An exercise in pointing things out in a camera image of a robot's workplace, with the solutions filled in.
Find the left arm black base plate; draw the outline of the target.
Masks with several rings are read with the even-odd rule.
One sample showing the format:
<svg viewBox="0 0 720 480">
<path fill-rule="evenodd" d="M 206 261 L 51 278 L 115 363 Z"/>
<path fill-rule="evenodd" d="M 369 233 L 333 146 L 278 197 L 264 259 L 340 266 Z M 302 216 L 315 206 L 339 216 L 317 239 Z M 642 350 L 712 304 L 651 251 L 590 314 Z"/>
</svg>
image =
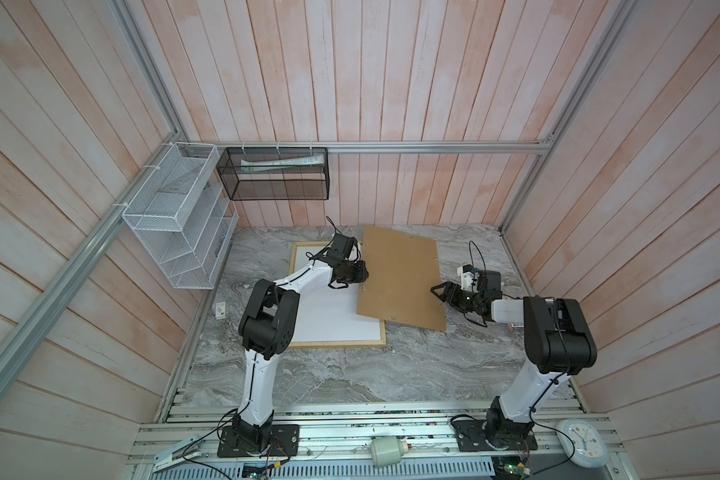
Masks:
<svg viewBox="0 0 720 480">
<path fill-rule="evenodd" d="M 265 425 L 261 428 L 246 423 L 223 427 L 217 449 L 219 458 L 296 456 L 300 440 L 297 424 Z"/>
</svg>

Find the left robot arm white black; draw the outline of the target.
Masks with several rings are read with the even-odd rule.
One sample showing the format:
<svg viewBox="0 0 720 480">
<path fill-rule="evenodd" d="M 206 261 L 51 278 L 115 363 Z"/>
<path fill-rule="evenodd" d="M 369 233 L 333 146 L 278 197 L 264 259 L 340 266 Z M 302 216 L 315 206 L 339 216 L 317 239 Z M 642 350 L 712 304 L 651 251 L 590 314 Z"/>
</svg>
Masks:
<svg viewBox="0 0 720 480">
<path fill-rule="evenodd" d="M 342 290 L 368 277 L 359 241 L 336 232 L 291 275 L 255 283 L 238 328 L 246 371 L 241 406 L 232 419 L 234 431 L 256 437 L 271 428 L 276 371 L 293 339 L 300 300 L 321 287 Z"/>
</svg>

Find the paper in black basket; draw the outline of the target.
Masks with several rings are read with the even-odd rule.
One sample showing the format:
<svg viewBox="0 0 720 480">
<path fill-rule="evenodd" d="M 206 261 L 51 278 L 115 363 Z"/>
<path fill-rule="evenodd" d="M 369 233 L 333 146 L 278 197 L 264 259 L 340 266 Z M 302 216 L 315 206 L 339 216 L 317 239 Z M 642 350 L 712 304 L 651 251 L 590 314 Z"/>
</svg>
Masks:
<svg viewBox="0 0 720 480">
<path fill-rule="evenodd" d="M 275 173 L 319 173 L 326 163 L 326 157 L 310 155 L 306 157 L 291 157 L 277 159 L 241 159 L 239 171 L 244 174 Z"/>
</svg>

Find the white cylindrical device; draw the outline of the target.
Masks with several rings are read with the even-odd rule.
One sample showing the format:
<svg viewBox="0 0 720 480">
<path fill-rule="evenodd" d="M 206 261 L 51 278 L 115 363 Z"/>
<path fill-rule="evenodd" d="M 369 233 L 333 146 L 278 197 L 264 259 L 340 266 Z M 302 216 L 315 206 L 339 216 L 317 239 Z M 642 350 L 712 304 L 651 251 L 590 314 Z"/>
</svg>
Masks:
<svg viewBox="0 0 720 480">
<path fill-rule="evenodd" d="M 371 440 L 370 452 L 376 468 L 399 464 L 410 450 L 408 442 L 397 437 L 377 437 Z"/>
</svg>

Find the small white tag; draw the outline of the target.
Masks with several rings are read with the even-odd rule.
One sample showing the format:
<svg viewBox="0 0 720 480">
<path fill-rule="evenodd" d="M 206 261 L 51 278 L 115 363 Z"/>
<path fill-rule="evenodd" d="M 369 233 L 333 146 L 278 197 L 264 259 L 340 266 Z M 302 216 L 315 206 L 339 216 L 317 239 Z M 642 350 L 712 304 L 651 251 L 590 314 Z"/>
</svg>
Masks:
<svg viewBox="0 0 720 480">
<path fill-rule="evenodd" d="M 226 303 L 217 302 L 214 306 L 214 316 L 217 320 L 223 320 L 226 318 Z"/>
</svg>

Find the white wall clock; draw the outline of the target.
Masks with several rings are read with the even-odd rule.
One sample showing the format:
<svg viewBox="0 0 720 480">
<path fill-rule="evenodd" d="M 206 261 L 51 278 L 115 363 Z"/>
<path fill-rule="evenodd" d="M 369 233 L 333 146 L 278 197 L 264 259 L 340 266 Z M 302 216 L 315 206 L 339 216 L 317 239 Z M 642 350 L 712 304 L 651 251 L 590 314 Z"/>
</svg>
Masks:
<svg viewBox="0 0 720 480">
<path fill-rule="evenodd" d="M 596 469 L 607 464 L 609 448 L 592 424 L 582 419 L 564 419 L 558 423 L 556 429 L 565 455 L 575 465 Z"/>
</svg>

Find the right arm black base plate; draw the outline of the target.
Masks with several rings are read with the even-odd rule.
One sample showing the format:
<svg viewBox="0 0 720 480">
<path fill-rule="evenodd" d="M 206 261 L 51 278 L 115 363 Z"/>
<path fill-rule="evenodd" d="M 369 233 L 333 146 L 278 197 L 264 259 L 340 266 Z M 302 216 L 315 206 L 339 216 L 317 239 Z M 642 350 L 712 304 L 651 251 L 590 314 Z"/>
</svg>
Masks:
<svg viewBox="0 0 720 480">
<path fill-rule="evenodd" d="M 451 427 L 460 452 L 538 449 L 531 424 L 460 417 L 451 421 Z"/>
</svg>

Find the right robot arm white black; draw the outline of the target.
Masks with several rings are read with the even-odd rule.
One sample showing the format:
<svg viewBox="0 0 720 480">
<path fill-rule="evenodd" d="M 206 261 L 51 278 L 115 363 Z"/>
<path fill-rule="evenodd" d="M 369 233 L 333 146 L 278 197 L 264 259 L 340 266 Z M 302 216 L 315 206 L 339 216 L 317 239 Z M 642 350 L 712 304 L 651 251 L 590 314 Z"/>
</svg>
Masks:
<svg viewBox="0 0 720 480">
<path fill-rule="evenodd" d="M 483 426 L 486 440 L 522 441 L 534 425 L 533 415 L 561 385 L 592 367 L 597 347 L 579 302 L 568 298 L 524 296 L 502 292 L 501 274 L 466 265 L 458 283 L 446 281 L 430 292 L 476 323 L 520 325 L 526 360 L 512 385 L 496 397 Z"/>
</svg>

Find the wooden backing board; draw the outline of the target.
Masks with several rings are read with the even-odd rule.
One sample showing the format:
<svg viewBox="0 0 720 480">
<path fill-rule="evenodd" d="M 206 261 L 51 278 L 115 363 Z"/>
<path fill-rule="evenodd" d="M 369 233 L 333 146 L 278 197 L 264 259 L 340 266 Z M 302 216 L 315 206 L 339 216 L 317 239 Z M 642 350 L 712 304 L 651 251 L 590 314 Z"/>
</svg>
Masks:
<svg viewBox="0 0 720 480">
<path fill-rule="evenodd" d="M 369 277 L 359 289 L 359 315 L 435 331 L 447 328 L 443 303 L 431 292 L 441 283 L 434 240 L 367 226 L 361 252 Z"/>
</svg>

